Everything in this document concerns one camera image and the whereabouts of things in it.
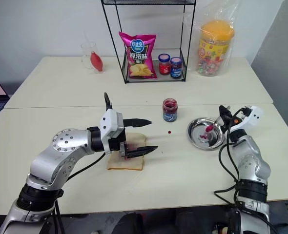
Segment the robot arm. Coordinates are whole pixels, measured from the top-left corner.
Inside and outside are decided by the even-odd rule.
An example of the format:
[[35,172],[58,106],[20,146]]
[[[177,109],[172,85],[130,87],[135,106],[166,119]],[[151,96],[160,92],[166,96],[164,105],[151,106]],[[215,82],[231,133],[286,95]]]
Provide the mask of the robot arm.
[[267,202],[267,179],[271,169],[262,159],[260,149],[251,136],[246,134],[258,124],[262,110],[256,106],[243,108],[243,117],[233,117],[229,110],[220,106],[220,116],[229,125],[230,140],[234,143],[233,159],[239,171],[235,185],[234,202],[236,209],[230,211],[228,234],[270,234],[269,205]]
[[101,118],[101,130],[98,127],[64,129],[55,134],[51,144],[31,163],[26,184],[13,202],[0,234],[17,233],[17,228],[23,228],[20,233],[39,233],[55,208],[54,202],[63,195],[63,185],[82,157],[100,151],[109,154],[119,150],[124,157],[137,157],[157,148],[146,146],[128,151],[124,127],[140,127],[152,122],[146,119],[123,120],[122,114],[112,109],[107,94],[104,95],[106,113]]

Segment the glass cup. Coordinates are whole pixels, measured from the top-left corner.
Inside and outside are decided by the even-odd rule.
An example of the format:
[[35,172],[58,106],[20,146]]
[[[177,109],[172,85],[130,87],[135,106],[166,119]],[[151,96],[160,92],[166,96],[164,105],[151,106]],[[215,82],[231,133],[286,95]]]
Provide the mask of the glass cup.
[[96,47],[96,43],[89,41],[81,44],[82,57],[81,62],[85,68],[93,71],[94,73],[100,73],[103,71],[103,63],[101,57],[99,57],[99,51]]

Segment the bag of chips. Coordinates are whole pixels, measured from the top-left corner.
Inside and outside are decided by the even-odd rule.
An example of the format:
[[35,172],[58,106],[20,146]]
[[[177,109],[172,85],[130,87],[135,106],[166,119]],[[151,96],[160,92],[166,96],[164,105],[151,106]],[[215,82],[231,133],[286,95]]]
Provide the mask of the bag of chips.
[[126,46],[129,77],[156,79],[151,55],[156,35],[136,35],[132,37],[119,32],[119,36]]

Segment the blue jar lid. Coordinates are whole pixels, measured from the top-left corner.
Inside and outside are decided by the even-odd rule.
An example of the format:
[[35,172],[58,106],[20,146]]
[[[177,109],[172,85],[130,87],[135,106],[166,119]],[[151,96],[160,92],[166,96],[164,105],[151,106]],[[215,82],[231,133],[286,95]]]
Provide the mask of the blue jar lid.
[[169,54],[160,54],[158,56],[158,60],[160,62],[168,62],[170,60],[170,55]]
[[173,58],[171,58],[170,62],[173,65],[181,65],[182,59],[180,57],[173,57]]

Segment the white table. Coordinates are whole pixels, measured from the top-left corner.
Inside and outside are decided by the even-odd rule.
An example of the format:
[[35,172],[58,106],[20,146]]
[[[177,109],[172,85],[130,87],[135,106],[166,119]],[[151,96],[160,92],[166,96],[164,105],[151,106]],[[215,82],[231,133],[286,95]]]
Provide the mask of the white table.
[[[243,104],[232,105],[234,113]],[[271,166],[268,200],[288,199],[288,127],[272,104],[258,105],[264,110],[260,125],[249,134]],[[124,118],[141,117],[153,121],[142,128],[128,128],[148,137],[148,145],[159,148],[145,156],[144,170],[108,171],[104,158],[93,168],[65,184],[59,199],[64,214],[155,209],[163,207],[221,204],[213,195],[228,188],[232,178],[218,161],[218,151],[202,151],[187,139],[186,128],[196,117],[215,118],[218,105],[179,107],[174,123],[162,119],[161,106],[114,106]],[[4,109],[0,113],[0,215],[7,214],[18,197],[31,161],[64,128],[85,129],[98,126],[104,107],[61,107]],[[86,156],[75,167],[81,169],[100,153]],[[223,160],[227,167],[226,153]],[[232,193],[225,196],[229,200]]]
[[116,58],[103,59],[105,71],[92,74],[81,57],[44,57],[5,108],[104,106],[104,92],[116,106],[159,106],[166,98],[179,105],[273,102],[245,58],[232,58],[217,77],[191,70],[186,82],[131,84],[124,83]]

